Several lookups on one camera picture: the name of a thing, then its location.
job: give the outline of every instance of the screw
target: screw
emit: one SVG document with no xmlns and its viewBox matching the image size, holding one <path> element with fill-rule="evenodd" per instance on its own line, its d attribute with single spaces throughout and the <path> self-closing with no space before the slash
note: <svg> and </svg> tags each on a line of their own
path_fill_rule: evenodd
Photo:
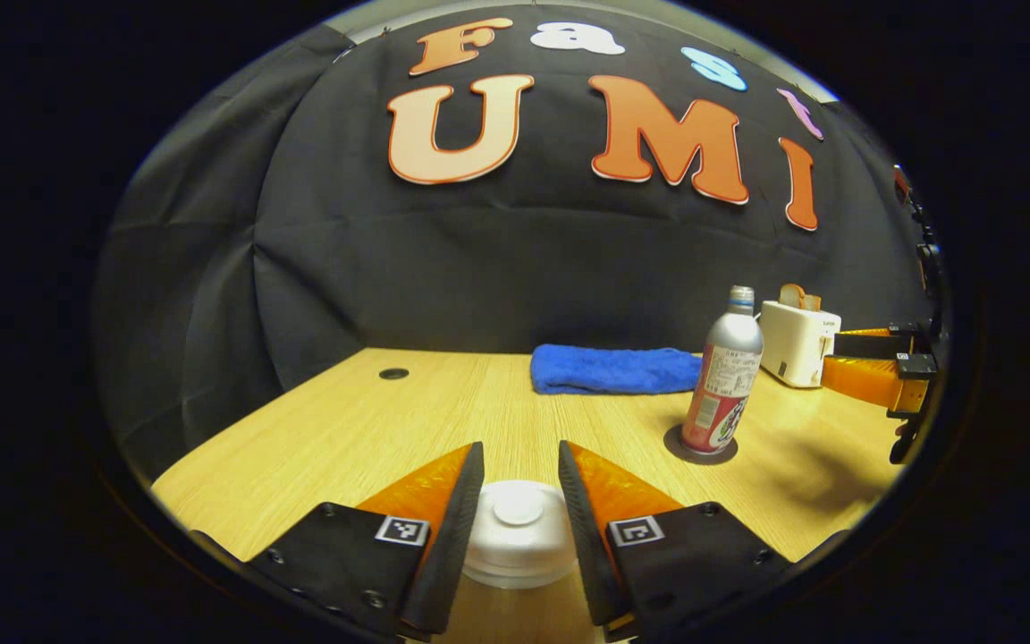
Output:
<svg viewBox="0 0 1030 644">
<path fill-rule="evenodd" d="M 363 600 L 365 604 L 368 604 L 369 607 L 373 608 L 383 608 L 387 605 L 387 602 L 384 602 L 383 600 L 383 595 L 380 595 L 376 590 L 365 590 L 364 592 L 360 592 L 360 600 Z"/>
</svg>

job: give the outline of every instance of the orange letter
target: orange letter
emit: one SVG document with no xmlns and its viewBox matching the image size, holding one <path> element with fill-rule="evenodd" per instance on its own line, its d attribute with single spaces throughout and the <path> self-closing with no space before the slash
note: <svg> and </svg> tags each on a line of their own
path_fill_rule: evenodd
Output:
<svg viewBox="0 0 1030 644">
<path fill-rule="evenodd" d="M 630 78 L 593 76 L 589 80 L 607 100 L 607 150 L 590 162 L 598 176 L 642 182 L 654 174 L 642 158 L 641 139 L 671 187 L 678 187 L 701 150 L 701 163 L 691 183 L 716 200 L 744 204 L 749 191 L 742 183 L 736 159 L 736 114 L 697 99 L 682 121 L 675 121 L 649 87 Z"/>
<path fill-rule="evenodd" d="M 789 204 L 785 207 L 785 217 L 789 224 L 817 231 L 817 212 L 813 209 L 813 158 L 804 147 L 789 139 L 777 140 L 789 160 Z"/>
<path fill-rule="evenodd" d="M 453 28 L 445 29 L 418 39 L 417 42 L 423 44 L 423 60 L 414 66 L 409 72 L 409 76 L 420 76 L 421 73 L 435 71 L 437 69 L 449 68 L 451 65 L 466 63 L 472 58 L 478 57 L 476 50 L 465 52 L 464 44 L 474 44 L 476 47 L 484 47 L 495 39 L 495 29 L 507 29 L 513 25 L 507 18 L 491 18 L 491 20 L 478 21 L 474 24 L 461 24 Z"/>
<path fill-rule="evenodd" d="M 480 78 L 471 91 L 483 94 L 483 125 L 479 138 L 462 150 L 437 147 L 440 103 L 451 96 L 447 84 L 426 87 L 391 99 L 396 115 L 388 138 L 388 164 L 413 183 L 452 183 L 475 179 L 503 165 L 518 141 L 518 105 L 522 91 L 535 84 L 524 74 Z"/>
</svg>

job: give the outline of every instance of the bottle label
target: bottle label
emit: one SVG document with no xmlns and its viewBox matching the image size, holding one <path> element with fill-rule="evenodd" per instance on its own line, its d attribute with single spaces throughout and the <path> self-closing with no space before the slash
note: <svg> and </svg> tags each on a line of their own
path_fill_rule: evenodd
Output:
<svg viewBox="0 0 1030 644">
<path fill-rule="evenodd" d="M 702 355 L 701 404 L 682 440 L 692 449 L 718 451 L 733 437 L 761 366 L 761 354 L 708 346 Z"/>
</svg>

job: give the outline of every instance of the white cup lid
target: white cup lid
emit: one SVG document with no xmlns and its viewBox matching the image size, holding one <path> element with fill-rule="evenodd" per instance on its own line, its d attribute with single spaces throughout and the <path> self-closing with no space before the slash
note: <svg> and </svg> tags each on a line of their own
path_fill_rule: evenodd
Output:
<svg viewBox="0 0 1030 644">
<path fill-rule="evenodd" d="M 576 566 L 563 493 L 536 481 L 497 481 L 479 489 L 464 574 L 487 586 L 536 587 Z"/>
</svg>

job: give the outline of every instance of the table surface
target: table surface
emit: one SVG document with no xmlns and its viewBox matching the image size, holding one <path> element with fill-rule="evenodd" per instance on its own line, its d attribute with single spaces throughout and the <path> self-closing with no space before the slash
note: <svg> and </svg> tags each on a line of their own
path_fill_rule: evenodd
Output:
<svg viewBox="0 0 1030 644">
<path fill-rule="evenodd" d="M 365 348 L 190 452 L 152 492 L 186 530 L 252 558 L 319 503 L 358 505 L 420 465 L 482 441 L 484 482 L 559 484 L 559 440 L 609 457 L 676 501 L 716 501 L 798 560 L 854 526 L 899 474 L 899 420 L 834 391 L 794 389 L 759 371 L 726 464 L 663 447 L 690 393 L 540 396 L 527 354 Z M 405 378 L 380 378 L 404 368 Z M 434 641 L 598 643 L 578 572 L 499 590 L 464 576 Z"/>
</svg>

